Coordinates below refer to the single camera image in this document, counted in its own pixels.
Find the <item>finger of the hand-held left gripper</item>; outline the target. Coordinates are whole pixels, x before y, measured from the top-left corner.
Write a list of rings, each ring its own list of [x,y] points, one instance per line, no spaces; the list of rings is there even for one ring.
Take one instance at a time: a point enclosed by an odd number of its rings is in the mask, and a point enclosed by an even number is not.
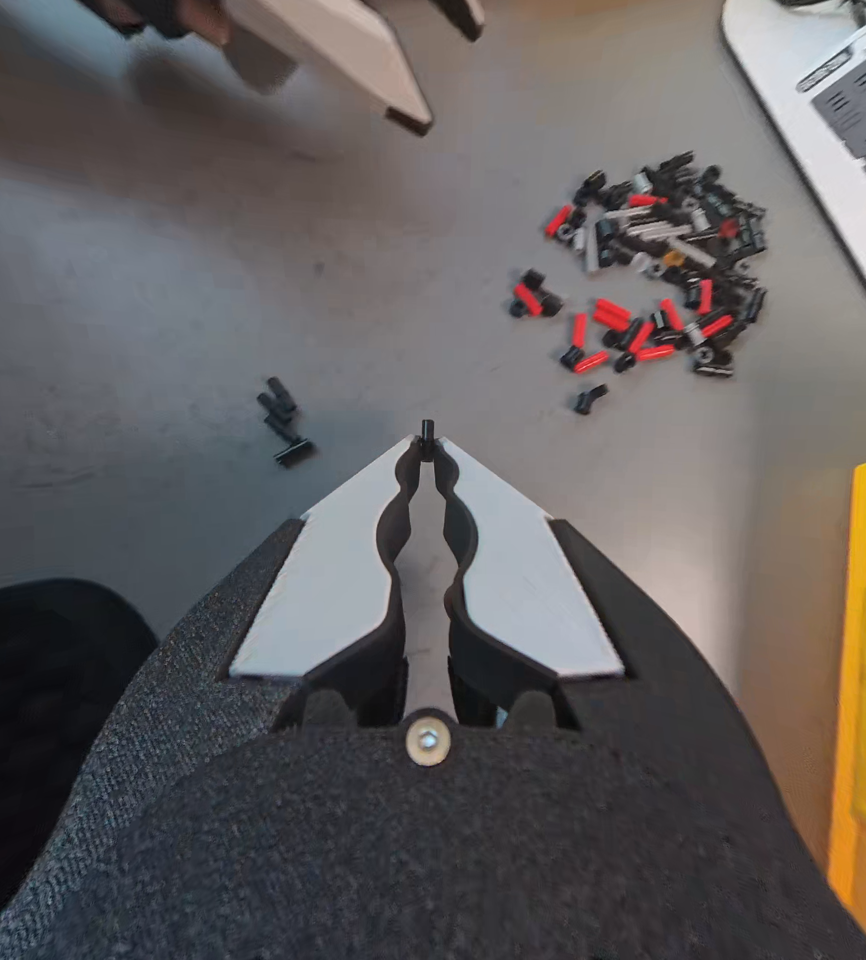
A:
[[[359,1],[230,1],[229,17],[290,61],[348,83],[418,138],[435,123],[385,18]]]
[[[469,42],[476,42],[484,32],[486,14],[482,1],[432,1],[431,2]]]

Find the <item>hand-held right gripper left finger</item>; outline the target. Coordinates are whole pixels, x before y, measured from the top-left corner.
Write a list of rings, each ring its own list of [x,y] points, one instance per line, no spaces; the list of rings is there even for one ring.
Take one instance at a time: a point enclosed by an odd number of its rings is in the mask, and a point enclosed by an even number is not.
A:
[[[408,436],[321,498],[231,651],[228,676],[338,694],[363,727],[396,726],[408,679],[395,561],[423,464]]]

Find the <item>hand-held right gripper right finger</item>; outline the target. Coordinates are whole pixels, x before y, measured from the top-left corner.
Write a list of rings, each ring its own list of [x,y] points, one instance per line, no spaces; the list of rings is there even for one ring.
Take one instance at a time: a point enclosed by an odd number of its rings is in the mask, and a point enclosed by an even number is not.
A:
[[[465,726],[493,727],[523,693],[576,720],[566,686],[626,666],[554,529],[555,519],[449,439],[435,444],[443,536],[457,563],[444,595],[448,674]]]

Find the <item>pile of small lego pins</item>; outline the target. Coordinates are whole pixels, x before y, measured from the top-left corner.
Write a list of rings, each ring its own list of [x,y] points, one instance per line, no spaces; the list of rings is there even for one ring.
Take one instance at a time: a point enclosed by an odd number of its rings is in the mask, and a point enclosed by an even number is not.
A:
[[[676,359],[710,380],[735,377],[735,347],[755,326],[768,290],[751,260],[768,250],[767,210],[737,195],[718,165],[676,153],[611,180],[594,170],[543,223],[543,238],[570,253],[588,280],[613,268],[663,284],[643,310],[594,294],[568,321],[557,357],[571,375],[616,376]]]

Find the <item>person's left hand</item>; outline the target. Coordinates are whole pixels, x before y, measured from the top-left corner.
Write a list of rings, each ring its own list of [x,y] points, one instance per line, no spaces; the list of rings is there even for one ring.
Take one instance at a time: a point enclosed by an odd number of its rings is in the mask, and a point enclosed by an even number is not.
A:
[[[175,17],[188,33],[223,48],[232,36],[231,20],[222,1],[176,1]]]

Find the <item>white flat board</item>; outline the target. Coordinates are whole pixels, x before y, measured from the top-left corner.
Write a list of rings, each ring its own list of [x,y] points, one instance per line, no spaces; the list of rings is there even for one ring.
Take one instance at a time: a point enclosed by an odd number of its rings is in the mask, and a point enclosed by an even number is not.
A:
[[[797,90],[811,65],[866,25],[866,2],[727,1],[727,49],[866,285],[866,174]]]

